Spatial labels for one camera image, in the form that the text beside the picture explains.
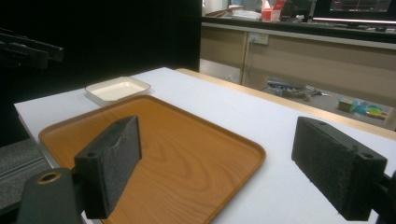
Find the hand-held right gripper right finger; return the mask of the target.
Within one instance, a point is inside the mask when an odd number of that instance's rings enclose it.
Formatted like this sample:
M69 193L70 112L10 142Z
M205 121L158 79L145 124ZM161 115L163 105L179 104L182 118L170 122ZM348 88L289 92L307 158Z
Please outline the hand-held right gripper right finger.
M344 219L366 221L372 211L388 219L384 156L324 121L299 117L291 159Z

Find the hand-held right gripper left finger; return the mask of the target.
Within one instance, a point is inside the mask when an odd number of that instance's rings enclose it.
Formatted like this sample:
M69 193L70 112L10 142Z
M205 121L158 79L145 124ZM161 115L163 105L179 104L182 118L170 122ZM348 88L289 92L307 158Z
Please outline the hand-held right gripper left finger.
M77 154L74 176L87 218L110 216L141 159L137 116L114 121Z

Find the colourful small toys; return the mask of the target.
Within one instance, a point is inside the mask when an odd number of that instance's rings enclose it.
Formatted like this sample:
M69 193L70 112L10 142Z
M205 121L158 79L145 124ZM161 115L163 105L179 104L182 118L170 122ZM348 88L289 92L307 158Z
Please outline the colourful small toys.
M388 113L377 105L369 105L367 102L347 98L338 99L337 109L381 120L385 120L388 116Z

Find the white square plate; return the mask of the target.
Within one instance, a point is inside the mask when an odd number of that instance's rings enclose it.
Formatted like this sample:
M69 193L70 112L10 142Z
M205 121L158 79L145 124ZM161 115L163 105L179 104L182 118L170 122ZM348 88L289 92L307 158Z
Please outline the white square plate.
M116 102L149 92L150 85L133 77L117 77L91 84L85 88L86 96L99 105Z

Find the brown wooden tray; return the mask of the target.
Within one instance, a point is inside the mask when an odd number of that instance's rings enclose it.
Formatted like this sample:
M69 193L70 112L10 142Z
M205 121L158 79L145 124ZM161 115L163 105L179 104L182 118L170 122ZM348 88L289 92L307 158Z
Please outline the brown wooden tray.
M243 136L151 96L53 124L41 143L62 167L115 120L136 116L142 159L103 224L207 224L266 158Z

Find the black curtain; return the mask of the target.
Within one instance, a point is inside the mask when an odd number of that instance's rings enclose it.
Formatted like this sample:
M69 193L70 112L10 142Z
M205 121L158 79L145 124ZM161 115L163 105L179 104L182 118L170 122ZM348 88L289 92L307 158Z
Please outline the black curtain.
M0 65L0 147L27 138L14 105L158 67L199 67L202 0L0 0L0 28L64 49L45 69Z

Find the wooden shelf unit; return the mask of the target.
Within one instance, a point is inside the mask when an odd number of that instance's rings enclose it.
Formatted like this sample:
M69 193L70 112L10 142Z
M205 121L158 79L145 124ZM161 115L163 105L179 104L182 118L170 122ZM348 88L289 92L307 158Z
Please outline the wooden shelf unit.
M249 33L269 43L250 43ZM203 17L201 57L239 68L251 88L279 77L396 107L395 33Z

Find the black computer monitor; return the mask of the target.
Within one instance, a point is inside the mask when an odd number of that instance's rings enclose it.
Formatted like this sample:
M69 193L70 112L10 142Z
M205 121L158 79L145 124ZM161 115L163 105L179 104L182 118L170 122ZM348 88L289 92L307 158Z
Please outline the black computer monitor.
M396 0L316 0L313 19L396 24Z

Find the red and white box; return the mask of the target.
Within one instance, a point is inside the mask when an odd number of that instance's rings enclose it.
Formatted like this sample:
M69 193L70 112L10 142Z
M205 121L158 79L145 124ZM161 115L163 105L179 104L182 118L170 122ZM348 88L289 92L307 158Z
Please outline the red and white box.
M273 4L270 0L262 0L262 20L280 21L280 14L287 0L275 0Z

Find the stack of white papers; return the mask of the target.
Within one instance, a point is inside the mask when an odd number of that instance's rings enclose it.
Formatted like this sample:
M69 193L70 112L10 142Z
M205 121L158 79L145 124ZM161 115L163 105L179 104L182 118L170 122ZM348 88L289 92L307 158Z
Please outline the stack of white papers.
M261 17L261 13L242 9L234 10L232 13L235 20L258 21Z

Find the white wall socket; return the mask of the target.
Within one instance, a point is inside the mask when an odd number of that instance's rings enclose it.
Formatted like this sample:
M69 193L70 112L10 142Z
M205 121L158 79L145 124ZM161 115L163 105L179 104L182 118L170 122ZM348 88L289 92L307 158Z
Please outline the white wall socket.
M269 43L269 35L259 33L249 33L248 41L250 43L267 45Z

